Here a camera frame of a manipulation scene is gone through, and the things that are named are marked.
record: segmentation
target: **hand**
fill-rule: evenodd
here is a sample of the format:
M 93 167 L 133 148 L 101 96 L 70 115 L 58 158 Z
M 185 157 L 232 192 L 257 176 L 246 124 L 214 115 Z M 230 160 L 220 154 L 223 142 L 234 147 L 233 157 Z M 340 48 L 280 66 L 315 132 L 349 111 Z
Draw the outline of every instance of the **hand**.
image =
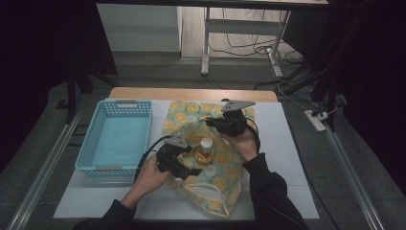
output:
M 238 152 L 244 162 L 248 162 L 257 156 L 257 144 L 254 134 L 247 128 L 236 137 L 220 133 L 226 139 L 233 149 Z
M 135 209 L 141 198 L 159 189 L 165 183 L 170 176 L 170 172 L 160 172 L 157 163 L 156 154 L 153 154 L 144 162 L 137 180 L 123 198 L 122 205 Z

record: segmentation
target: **metal rail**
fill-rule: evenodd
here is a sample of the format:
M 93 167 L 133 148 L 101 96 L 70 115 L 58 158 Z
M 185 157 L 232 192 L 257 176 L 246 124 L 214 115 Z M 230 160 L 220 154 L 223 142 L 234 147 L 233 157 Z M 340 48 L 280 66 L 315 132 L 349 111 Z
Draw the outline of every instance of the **metal rail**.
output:
M 30 189 L 24 196 L 23 200 L 20 203 L 20 206 L 12 217 L 7 230 L 22 230 L 27 225 L 27 222 L 34 211 L 39 198 L 41 197 L 52 173 L 54 172 L 60 156 L 62 155 L 66 145 L 68 144 L 69 138 L 75 130 L 83 109 L 87 105 L 89 96 L 82 97 L 84 99 L 79 101 L 79 109 L 77 114 L 73 117 L 71 123 L 67 124 L 61 131 L 57 141 L 48 154 L 48 157 L 45 159 L 41 169 L 36 175 L 34 182 L 32 183 Z
M 352 192 L 360 203 L 361 210 L 364 213 L 368 225 L 372 230 L 384 230 L 385 228 L 383 223 L 372 204 L 370 196 L 364 189 L 364 186 L 362 185 L 354 167 L 352 166 L 347 152 L 341 144 L 340 138 L 336 132 L 331 130 L 329 126 L 327 126 L 327 137 L 334 149 L 344 175 L 349 181 Z

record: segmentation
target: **wooden table edge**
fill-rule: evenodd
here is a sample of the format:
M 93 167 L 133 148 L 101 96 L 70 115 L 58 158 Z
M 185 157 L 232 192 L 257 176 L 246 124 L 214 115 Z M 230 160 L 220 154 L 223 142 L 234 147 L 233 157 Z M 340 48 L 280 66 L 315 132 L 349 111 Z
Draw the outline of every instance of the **wooden table edge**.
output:
M 222 99 L 231 99 L 263 103 L 278 102 L 278 98 L 273 91 L 231 89 L 116 87 L 111 90 L 109 98 L 183 101 L 221 101 Z

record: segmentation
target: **table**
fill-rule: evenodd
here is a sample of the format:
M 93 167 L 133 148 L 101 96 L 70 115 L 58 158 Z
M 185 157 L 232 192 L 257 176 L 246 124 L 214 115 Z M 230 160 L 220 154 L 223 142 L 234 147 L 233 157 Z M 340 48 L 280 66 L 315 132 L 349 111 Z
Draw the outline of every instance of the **table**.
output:
M 288 196 L 305 219 L 317 219 L 318 213 L 307 185 L 298 153 L 282 105 L 274 92 L 251 90 L 114 88 L 109 99 L 152 100 L 152 125 L 149 143 L 162 136 L 162 127 L 169 104 L 174 100 L 220 102 L 222 99 L 255 101 L 259 138 L 263 141 L 268 166 L 283 176 L 288 184 Z M 241 193 L 233 213 L 226 219 L 209 215 L 178 195 L 169 184 L 146 196 L 138 206 L 136 219 L 157 220 L 252 220 L 254 212 L 249 195 L 249 175 L 241 178 Z M 132 176 L 120 181 L 92 178 L 75 170 L 60 201 L 54 218 L 100 218 L 113 198 L 121 199 L 132 185 Z
M 327 0 L 254 0 L 254 1 L 236 1 L 236 0 L 169 0 L 169 1 L 144 1 L 144 0 L 120 0 L 109 1 L 101 0 L 100 3 L 121 3 L 138 5 L 168 5 L 168 6 L 199 6 L 206 7 L 205 13 L 205 32 L 204 45 L 202 50 L 201 75 L 209 75 L 209 35 L 210 33 L 222 34 L 240 34 L 240 35 L 274 35 L 274 45 L 267 50 L 271 61 L 272 69 L 277 78 L 282 77 L 282 70 L 276 57 L 279 44 L 282 39 L 285 25 L 290 11 L 325 11 L 329 7 Z M 280 22 L 251 21 L 251 20 L 232 20 L 232 19 L 212 19 L 210 18 L 210 8 L 249 8 L 264 10 L 283 10 L 283 17 Z

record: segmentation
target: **dark wall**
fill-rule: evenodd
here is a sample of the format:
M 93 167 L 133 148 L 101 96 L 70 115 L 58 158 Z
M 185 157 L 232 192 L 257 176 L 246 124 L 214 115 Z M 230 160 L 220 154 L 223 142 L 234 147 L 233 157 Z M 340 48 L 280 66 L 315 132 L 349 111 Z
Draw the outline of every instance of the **dark wall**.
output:
M 350 6 L 359 1 L 334 1 L 341 7 L 330 11 L 292 11 L 283 41 L 304 56 L 304 64 L 313 72 L 322 70 L 348 30 Z
M 96 4 L 86 0 L 1 1 L 0 58 L 0 171 L 73 66 L 83 76 L 117 74 Z
M 406 7 L 376 1 L 343 58 L 345 115 L 406 195 Z

